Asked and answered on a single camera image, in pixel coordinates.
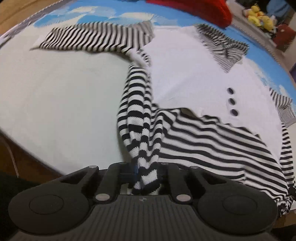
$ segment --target twisted striped fabric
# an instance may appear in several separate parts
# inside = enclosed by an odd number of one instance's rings
[[[224,72],[228,73],[232,66],[247,54],[246,43],[232,39],[218,29],[207,24],[195,24],[203,44],[212,52]]]
[[[291,105],[293,100],[287,96],[278,94],[272,88],[269,88],[269,93],[283,124],[286,127],[294,124],[296,122],[296,115]]]
[[[118,112],[118,130],[137,173],[131,192],[158,194],[161,188],[158,162],[170,162],[184,169],[199,166],[254,187],[274,199],[280,214],[287,213],[293,201],[288,184],[293,185],[294,176],[291,152],[285,151],[290,151],[285,126],[279,165],[260,136],[244,127],[223,124],[214,116],[198,118],[186,108],[160,108],[152,97],[148,71],[152,61],[141,49],[153,38],[149,26],[147,22],[127,27],[89,23],[55,28],[39,46],[56,50],[119,51],[133,60]]]

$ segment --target button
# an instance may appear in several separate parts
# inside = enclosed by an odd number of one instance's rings
[[[238,115],[239,115],[239,113],[238,113],[238,111],[237,111],[236,109],[232,109],[232,110],[230,111],[230,113],[231,113],[233,116],[238,116]]]
[[[227,92],[228,92],[229,94],[231,94],[231,95],[234,94],[234,90],[233,90],[232,88],[228,88],[228,89],[227,89]]]
[[[233,98],[229,98],[228,99],[228,102],[231,104],[231,105],[235,105],[235,100]]]

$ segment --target stuffed animal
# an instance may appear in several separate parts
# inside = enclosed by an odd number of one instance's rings
[[[243,10],[243,14],[248,21],[257,27],[266,29],[267,31],[273,31],[275,21],[264,15],[264,12],[260,11],[258,5],[252,6],[250,9]]]
[[[256,18],[255,16],[248,16],[248,21],[257,27],[261,26],[260,20],[258,18]]]
[[[258,5],[254,5],[254,6],[251,6],[251,9],[253,12],[259,12],[260,11],[260,8]]]

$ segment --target red cloth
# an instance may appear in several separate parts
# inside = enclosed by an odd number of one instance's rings
[[[296,32],[284,23],[278,26],[276,36],[272,39],[272,41],[277,44],[277,49],[286,51],[295,36]]]
[[[191,13],[221,28],[231,24],[232,17],[225,0],[146,0],[146,2]]]

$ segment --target clothing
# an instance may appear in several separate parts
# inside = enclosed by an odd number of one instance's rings
[[[38,39],[32,48],[84,50],[91,53],[116,51],[141,63],[136,51],[152,38],[150,21],[128,26],[108,22],[80,23],[52,29],[45,39]]]
[[[275,15],[278,18],[286,16],[290,9],[290,5],[285,0],[270,0],[266,6],[267,15]]]
[[[279,162],[281,121],[268,89],[247,60],[225,73],[194,26],[155,27],[154,35],[143,47],[152,59],[149,71],[154,102],[161,108],[184,107],[197,117],[217,116],[222,123],[246,127],[260,135]],[[234,94],[227,92],[229,87]],[[238,116],[230,113],[232,109]]]
[[[296,122],[296,115],[292,109],[292,99],[278,94],[272,88],[269,88],[270,96],[275,103],[276,109],[279,113],[280,119],[286,127]]]
[[[272,41],[276,44],[276,48],[285,52],[290,44],[296,37],[296,31],[294,31],[286,23],[282,23],[277,26],[276,36]]]
[[[202,42],[210,49],[214,59],[226,73],[247,54],[249,46],[246,43],[229,38],[207,24],[198,24],[195,27],[200,33]]]

